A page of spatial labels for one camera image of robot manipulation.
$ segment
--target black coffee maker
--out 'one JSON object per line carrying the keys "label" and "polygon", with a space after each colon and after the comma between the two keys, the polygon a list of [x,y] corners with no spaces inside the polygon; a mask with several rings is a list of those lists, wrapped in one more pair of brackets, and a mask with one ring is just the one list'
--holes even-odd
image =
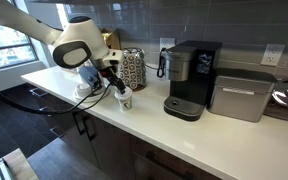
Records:
{"label": "black coffee maker", "polygon": [[210,101],[214,71],[222,43],[185,41],[166,50],[166,78],[171,80],[164,111],[186,121],[196,121]]}

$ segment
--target wall outlet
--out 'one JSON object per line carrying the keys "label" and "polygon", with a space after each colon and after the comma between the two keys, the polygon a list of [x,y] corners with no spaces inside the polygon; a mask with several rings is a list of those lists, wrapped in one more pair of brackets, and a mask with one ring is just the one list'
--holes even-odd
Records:
{"label": "wall outlet", "polygon": [[175,46],[175,38],[160,38],[160,51],[162,48],[171,48]]}
{"label": "wall outlet", "polygon": [[283,44],[268,44],[264,52],[261,64],[267,66],[277,66],[285,45]]}

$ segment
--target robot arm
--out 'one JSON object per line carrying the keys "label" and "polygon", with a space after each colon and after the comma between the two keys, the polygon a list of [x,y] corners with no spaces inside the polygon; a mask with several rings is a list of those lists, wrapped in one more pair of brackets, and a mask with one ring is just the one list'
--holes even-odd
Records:
{"label": "robot arm", "polygon": [[116,77],[122,51],[109,49],[92,19],[76,17],[64,31],[54,29],[29,16],[7,0],[0,0],[0,25],[18,30],[46,45],[53,46],[53,59],[63,68],[75,68],[90,60],[112,85],[124,93],[124,83]]}

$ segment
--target paper cup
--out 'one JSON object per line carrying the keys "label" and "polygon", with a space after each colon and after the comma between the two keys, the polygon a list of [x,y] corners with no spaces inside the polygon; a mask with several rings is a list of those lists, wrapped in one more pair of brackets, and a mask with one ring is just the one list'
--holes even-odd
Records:
{"label": "paper cup", "polygon": [[121,94],[119,91],[115,92],[115,97],[120,104],[122,110],[129,110],[132,108],[132,89],[129,87],[125,88],[125,93]]}

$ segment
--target white countertop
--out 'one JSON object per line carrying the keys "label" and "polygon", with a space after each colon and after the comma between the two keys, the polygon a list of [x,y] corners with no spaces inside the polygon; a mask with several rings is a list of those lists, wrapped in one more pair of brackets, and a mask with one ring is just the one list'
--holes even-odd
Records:
{"label": "white countertop", "polygon": [[[78,102],[73,73],[53,67],[22,78]],[[87,112],[222,179],[288,180],[288,121],[263,116],[252,123],[204,110],[198,121],[186,122],[164,112],[168,95],[169,81],[147,74],[147,87],[133,93],[131,110],[121,111],[112,91]]]}

